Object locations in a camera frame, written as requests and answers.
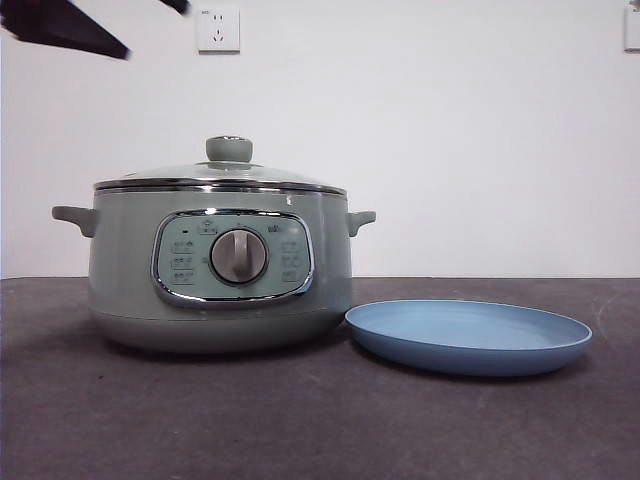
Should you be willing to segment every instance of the stainless steel rim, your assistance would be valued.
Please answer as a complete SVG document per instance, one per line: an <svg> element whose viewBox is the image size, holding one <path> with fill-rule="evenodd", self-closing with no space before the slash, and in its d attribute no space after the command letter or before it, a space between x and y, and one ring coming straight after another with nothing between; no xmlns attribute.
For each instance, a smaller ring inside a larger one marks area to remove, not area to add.
<svg viewBox="0 0 640 480"><path fill-rule="evenodd" d="M214 188L268 188L272 190L295 190L301 192L332 193L334 195L346 196L346 190L328 185L313 185L308 183L295 182L258 182L256 180L199 180L195 178L143 178L143 179L122 179L108 180L94 184L93 188L98 191L113 189L131 189L135 191L151 191L156 187L172 187L182 190L182 187L214 187Z"/></svg>
<svg viewBox="0 0 640 480"><path fill-rule="evenodd" d="M271 193L276 195L319 195L333 198L340 198L347 201L347 196L337 193L327 192L311 192L308 190L291 190L285 188L266 188L266 187L214 187L211 185L202 186L174 186L174 187L123 187L123 188L107 188L104 190L96 190L94 195L108 195L113 193L154 193L154 192L204 192L204 193Z"/></svg>

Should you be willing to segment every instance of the plate rim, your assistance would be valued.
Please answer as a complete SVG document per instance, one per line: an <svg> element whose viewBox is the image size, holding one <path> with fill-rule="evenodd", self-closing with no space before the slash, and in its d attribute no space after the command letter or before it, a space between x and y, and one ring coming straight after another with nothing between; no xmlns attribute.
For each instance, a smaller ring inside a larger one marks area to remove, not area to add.
<svg viewBox="0 0 640 480"><path fill-rule="evenodd" d="M426 303L437 303L437 302L453 302L453 303L475 303L475 304L481 304L481 305L497 305L500 307L509 307L509 308L515 308L515 309L520 309L520 310L530 310L530 311L534 311L537 313L545 313L547 315L554 315L556 317L560 317L563 318L565 320L570 320L573 323L578 324L579 326L582 326L584 328L586 328L587 330L587 335L575 342L571 342L571 343L563 343L560 345L553 345L551 347L542 347L542 348L486 348L486 347L467 347L464 345L448 345L445 343L433 343L433 342L422 342L420 340L412 340L412 339L406 339L406 338L400 338L400 337L394 337L392 335L385 335L383 333L378 333L378 332L373 332L371 330L367 330L365 328L362 328L358 325L356 325L355 323L353 323L353 321L349 320L349 314L351 314L353 311L364 308L364 307L370 307L373 305L380 305L380 304L388 304L388 303L409 303L409 302L426 302ZM362 305L357 305L355 307L350 308L349 310L347 310L344 314L344 319L345 322L353 329L356 330L360 330L362 332L371 334L371 335L376 335L382 338L391 338L394 340L399 340L402 342L409 342L409 343L415 343L417 345L426 345L426 346L432 346L432 347L443 347L443 348L454 348L454 349L464 349L464 350L476 350L476 351L485 351L485 352L541 352L541 351L549 351L549 350L559 350L559 349L566 349L566 348L570 348L570 347L576 347L576 346L580 346L580 345L586 345L588 344L592 337L593 337L593 331L591 330L591 328L586 325L585 323L576 320L575 318L571 318L568 317L566 315L561 315L559 313L555 313L555 312L550 312L548 310L542 310L540 308L532 308L532 307L523 307L521 305L512 305L509 303L499 303L499 302L483 302L482 300L458 300L458 299L447 299L447 298L408 298L408 299L396 299L396 300L380 300L380 301L376 301L376 302L369 302L369 303L364 303Z"/></svg>

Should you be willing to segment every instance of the pot base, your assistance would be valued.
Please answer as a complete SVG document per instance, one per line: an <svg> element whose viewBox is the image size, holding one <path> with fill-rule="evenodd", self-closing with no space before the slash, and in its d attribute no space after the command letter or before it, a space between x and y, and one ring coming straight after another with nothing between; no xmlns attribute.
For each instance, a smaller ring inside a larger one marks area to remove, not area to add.
<svg viewBox="0 0 640 480"><path fill-rule="evenodd" d="M302 342L343 319L335 311L224 320L150 320L92 311L105 336L124 345L172 353L225 353Z"/></svg>

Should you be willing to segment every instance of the plate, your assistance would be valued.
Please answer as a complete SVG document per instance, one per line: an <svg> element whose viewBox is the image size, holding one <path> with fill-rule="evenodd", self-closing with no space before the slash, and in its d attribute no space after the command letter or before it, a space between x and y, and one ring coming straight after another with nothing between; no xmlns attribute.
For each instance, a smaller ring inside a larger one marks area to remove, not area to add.
<svg viewBox="0 0 640 480"><path fill-rule="evenodd" d="M345 314L353 338L394 362L444 373L535 375L584 353L592 332L569 317L465 300L392 300Z"/></svg>

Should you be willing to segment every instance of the glass lid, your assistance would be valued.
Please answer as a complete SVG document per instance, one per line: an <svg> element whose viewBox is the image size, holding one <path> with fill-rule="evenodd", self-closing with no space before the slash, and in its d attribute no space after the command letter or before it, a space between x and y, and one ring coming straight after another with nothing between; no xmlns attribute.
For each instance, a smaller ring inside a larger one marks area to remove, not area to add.
<svg viewBox="0 0 640 480"><path fill-rule="evenodd" d="M96 190L113 188L153 189L153 187L232 187L307 190L345 195L337 187L296 173L263 167L251 161L253 144L234 136L209 138L206 143L208 162L157 168L131 173L116 180L99 182Z"/></svg>

